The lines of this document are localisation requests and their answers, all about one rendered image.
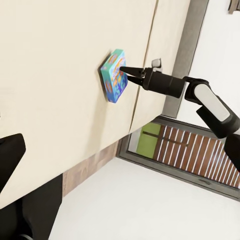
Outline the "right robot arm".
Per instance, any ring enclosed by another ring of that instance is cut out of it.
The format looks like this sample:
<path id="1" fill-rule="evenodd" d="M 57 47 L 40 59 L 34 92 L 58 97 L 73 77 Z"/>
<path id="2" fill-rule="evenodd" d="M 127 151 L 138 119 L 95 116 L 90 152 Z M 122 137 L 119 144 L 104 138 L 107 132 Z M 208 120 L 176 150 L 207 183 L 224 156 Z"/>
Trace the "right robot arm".
<path id="1" fill-rule="evenodd" d="M 162 58 L 152 60 L 151 67 L 121 66 L 119 70 L 128 73 L 127 80 L 142 86 L 145 91 L 176 98 L 180 98 L 185 82 L 187 82 L 184 99 L 201 105 L 201 108 L 196 111 L 197 114 L 223 145 L 225 146 L 229 133 L 240 135 L 240 118 L 212 91 L 206 79 L 189 76 L 177 78 L 164 74 Z"/>

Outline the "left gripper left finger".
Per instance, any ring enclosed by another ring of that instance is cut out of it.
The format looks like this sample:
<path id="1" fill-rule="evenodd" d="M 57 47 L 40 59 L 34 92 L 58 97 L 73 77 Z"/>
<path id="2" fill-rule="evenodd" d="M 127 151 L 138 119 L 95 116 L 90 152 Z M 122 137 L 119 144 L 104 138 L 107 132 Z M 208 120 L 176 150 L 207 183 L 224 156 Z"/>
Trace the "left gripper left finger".
<path id="1" fill-rule="evenodd" d="M 0 138 L 0 193 L 26 153 L 21 133 Z"/>

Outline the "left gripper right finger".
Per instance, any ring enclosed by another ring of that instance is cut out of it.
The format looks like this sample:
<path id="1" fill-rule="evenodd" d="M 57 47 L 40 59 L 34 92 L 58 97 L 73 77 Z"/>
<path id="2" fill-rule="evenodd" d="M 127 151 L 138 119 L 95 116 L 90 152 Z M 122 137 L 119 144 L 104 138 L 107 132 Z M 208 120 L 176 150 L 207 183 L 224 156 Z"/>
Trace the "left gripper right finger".
<path id="1" fill-rule="evenodd" d="M 224 151 L 240 173 L 240 135 L 229 133 L 226 137 Z"/>

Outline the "board game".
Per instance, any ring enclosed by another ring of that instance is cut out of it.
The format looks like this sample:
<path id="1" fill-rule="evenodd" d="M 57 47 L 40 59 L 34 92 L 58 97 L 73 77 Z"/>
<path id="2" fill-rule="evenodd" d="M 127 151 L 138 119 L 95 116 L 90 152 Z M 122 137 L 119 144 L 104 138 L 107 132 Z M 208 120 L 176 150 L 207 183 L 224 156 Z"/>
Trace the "board game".
<path id="1" fill-rule="evenodd" d="M 128 73 L 120 70 L 126 67 L 125 50 L 115 49 L 101 68 L 108 101 L 116 103 L 128 85 Z"/>

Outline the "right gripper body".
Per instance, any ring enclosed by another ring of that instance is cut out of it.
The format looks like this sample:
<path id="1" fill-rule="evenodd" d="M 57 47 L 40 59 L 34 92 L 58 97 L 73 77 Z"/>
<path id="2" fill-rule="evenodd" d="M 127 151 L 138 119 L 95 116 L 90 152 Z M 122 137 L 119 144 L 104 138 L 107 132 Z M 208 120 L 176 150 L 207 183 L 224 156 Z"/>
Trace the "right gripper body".
<path id="1" fill-rule="evenodd" d="M 143 88 L 145 91 L 152 91 L 162 95 L 167 95 L 173 76 L 154 72 L 152 67 L 148 67 L 143 78 Z"/>

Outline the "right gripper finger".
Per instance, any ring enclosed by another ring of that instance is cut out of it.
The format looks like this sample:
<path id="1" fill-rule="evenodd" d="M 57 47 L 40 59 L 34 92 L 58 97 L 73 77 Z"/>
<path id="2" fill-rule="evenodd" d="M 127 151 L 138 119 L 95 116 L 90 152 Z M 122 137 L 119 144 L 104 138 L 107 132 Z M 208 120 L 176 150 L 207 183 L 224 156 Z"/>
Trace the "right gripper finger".
<path id="1" fill-rule="evenodd" d="M 138 68 L 138 67 L 129 67 L 129 66 L 121 66 L 120 71 L 123 71 L 125 73 L 128 73 L 128 75 L 135 76 L 139 79 L 144 78 L 147 72 L 146 68 Z"/>
<path id="2" fill-rule="evenodd" d="M 144 87 L 143 86 L 143 82 L 144 82 L 144 78 L 137 78 L 137 77 L 135 77 L 135 76 L 132 76 L 132 75 L 128 75 L 127 76 L 127 80 L 128 81 L 131 81 L 131 82 L 133 82 L 133 83 L 136 83 L 136 84 L 138 84 L 138 85 L 140 85 L 140 86 L 142 86 L 142 87 Z"/>

